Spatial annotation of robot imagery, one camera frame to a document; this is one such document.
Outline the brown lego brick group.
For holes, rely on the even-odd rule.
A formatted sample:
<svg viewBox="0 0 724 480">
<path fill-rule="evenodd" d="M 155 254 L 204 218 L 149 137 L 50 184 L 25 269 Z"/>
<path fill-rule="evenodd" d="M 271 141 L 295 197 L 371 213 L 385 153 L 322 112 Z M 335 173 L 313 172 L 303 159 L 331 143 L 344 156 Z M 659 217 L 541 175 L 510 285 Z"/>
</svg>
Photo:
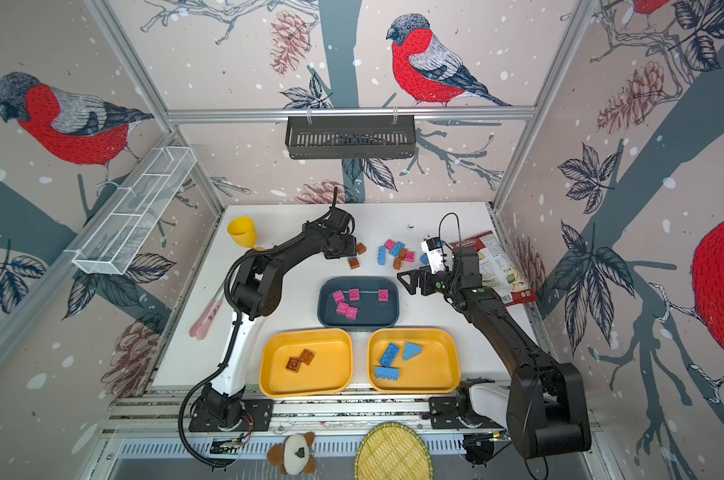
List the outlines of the brown lego brick group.
<svg viewBox="0 0 724 480">
<path fill-rule="evenodd" d="M 395 270 L 400 270 L 402 268 L 403 262 L 407 256 L 407 254 L 408 254 L 408 250 L 405 248 L 403 248 L 402 250 L 399 251 L 399 253 L 394 258 L 394 261 L 393 261 L 393 268 Z"/>
</svg>

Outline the blue lego brick group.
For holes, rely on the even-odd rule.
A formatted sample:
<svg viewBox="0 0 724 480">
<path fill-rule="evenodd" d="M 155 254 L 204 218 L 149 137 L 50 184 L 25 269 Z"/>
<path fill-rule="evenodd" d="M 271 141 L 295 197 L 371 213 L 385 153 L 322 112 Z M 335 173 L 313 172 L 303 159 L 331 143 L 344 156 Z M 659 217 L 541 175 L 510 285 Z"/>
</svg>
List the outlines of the blue lego brick group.
<svg viewBox="0 0 724 480">
<path fill-rule="evenodd" d="M 405 248 L 405 244 L 402 242 L 397 242 L 390 250 L 389 253 L 394 256 L 398 257 L 401 253 L 401 251 Z"/>
</svg>

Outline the blue sloped lego brick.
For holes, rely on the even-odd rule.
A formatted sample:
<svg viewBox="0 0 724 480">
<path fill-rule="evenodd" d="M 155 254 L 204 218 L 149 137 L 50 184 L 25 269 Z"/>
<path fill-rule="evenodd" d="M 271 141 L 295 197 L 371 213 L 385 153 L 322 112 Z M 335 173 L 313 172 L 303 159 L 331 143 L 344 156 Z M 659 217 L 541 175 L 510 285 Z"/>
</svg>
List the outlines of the blue sloped lego brick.
<svg viewBox="0 0 724 480">
<path fill-rule="evenodd" d="M 406 342 L 403 350 L 403 360 L 409 361 L 420 355 L 423 351 L 423 347 L 416 343 Z"/>
</svg>

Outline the large blue lego brick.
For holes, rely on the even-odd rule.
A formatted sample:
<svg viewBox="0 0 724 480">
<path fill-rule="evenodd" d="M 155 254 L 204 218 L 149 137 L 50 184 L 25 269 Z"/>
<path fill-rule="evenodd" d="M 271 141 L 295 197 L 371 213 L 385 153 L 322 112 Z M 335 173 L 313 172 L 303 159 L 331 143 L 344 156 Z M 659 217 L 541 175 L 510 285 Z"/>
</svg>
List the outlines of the large blue lego brick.
<svg viewBox="0 0 724 480">
<path fill-rule="evenodd" d="M 380 358 L 380 365 L 386 368 L 391 367 L 399 352 L 400 347 L 395 343 L 390 343 Z"/>
</svg>

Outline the blue long lego brick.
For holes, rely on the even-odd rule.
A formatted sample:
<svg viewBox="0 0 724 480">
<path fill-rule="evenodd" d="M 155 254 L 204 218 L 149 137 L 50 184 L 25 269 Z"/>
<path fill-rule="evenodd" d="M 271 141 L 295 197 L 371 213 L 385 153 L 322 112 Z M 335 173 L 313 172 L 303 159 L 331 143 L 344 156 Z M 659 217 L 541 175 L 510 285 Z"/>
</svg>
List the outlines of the blue long lego brick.
<svg viewBox="0 0 724 480">
<path fill-rule="evenodd" d="M 375 378 L 388 381 L 398 381 L 400 371 L 397 368 L 377 366 L 374 370 Z"/>
</svg>

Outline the brown lego brick front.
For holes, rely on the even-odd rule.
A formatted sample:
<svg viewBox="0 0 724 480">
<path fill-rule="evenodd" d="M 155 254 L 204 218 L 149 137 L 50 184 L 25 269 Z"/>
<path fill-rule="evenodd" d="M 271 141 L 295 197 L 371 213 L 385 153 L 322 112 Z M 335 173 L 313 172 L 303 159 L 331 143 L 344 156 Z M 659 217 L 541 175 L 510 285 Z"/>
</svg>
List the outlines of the brown lego brick front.
<svg viewBox="0 0 724 480">
<path fill-rule="evenodd" d="M 309 349 L 304 349 L 299 358 L 303 364 L 310 365 L 315 358 L 315 353 Z"/>
</svg>

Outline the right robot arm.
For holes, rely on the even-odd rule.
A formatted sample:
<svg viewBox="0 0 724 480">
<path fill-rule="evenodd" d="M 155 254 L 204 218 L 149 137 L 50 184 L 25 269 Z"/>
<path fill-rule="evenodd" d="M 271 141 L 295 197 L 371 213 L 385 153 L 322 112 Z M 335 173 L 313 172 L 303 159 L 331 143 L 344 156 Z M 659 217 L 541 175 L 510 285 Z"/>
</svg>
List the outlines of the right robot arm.
<svg viewBox="0 0 724 480">
<path fill-rule="evenodd" d="M 498 293 L 483 285 L 478 252 L 455 247 L 453 266 L 400 272 L 409 294 L 439 293 L 490 342 L 511 383 L 505 429 L 525 459 L 585 452 L 592 435 L 584 383 L 571 363 L 560 363 L 542 350 L 517 324 Z"/>
</svg>

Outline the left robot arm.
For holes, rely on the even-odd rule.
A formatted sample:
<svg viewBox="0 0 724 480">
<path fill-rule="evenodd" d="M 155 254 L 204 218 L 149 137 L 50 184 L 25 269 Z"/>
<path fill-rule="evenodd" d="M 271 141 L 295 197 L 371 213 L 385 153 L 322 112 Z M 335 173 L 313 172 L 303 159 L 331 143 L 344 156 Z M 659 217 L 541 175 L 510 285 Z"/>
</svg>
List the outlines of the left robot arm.
<svg viewBox="0 0 724 480">
<path fill-rule="evenodd" d="M 191 409 L 192 431 L 238 427 L 246 414 L 248 361 L 258 330 L 281 302 L 284 277 L 314 255 L 335 260 L 356 253 L 354 231 L 353 215 L 331 206 L 324 215 L 305 222 L 297 236 L 269 249 L 250 249 L 231 265 L 221 284 L 221 293 L 233 309 L 231 329 L 216 370 L 188 392 L 201 392 Z"/>
</svg>

